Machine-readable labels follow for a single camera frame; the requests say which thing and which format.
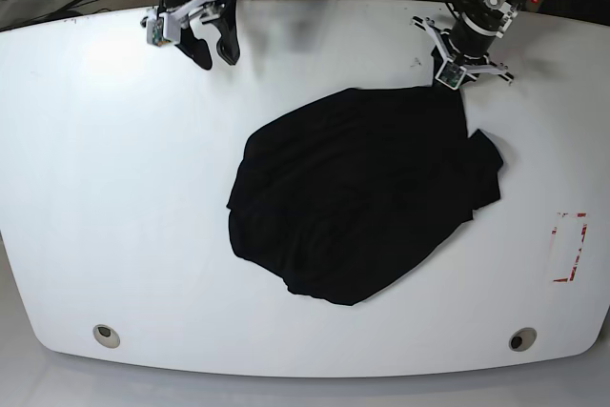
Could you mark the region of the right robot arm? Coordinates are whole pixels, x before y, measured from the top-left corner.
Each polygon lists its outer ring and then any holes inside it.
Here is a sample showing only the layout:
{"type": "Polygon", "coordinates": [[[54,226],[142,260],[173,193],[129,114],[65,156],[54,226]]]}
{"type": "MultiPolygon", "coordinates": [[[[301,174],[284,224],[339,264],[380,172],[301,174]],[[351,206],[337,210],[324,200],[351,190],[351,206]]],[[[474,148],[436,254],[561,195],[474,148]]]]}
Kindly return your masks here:
{"type": "Polygon", "coordinates": [[[228,65],[240,58],[236,24],[237,0],[158,0],[141,21],[147,43],[155,47],[175,46],[203,70],[213,60],[208,43],[195,36],[193,26],[212,25],[220,33],[216,52],[228,65]]]}

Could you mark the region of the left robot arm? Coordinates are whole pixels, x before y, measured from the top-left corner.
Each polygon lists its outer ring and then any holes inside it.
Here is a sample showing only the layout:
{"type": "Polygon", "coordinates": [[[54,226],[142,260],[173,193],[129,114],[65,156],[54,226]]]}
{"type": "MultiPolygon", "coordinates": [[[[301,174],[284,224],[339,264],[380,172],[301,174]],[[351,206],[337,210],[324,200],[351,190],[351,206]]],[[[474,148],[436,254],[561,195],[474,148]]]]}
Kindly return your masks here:
{"type": "Polygon", "coordinates": [[[433,40],[432,84],[457,91],[482,75],[494,75],[507,83],[514,76],[503,64],[492,61],[489,49],[503,37],[531,0],[457,0],[457,19],[452,28],[440,29],[431,18],[413,18],[414,26],[433,40]]]}

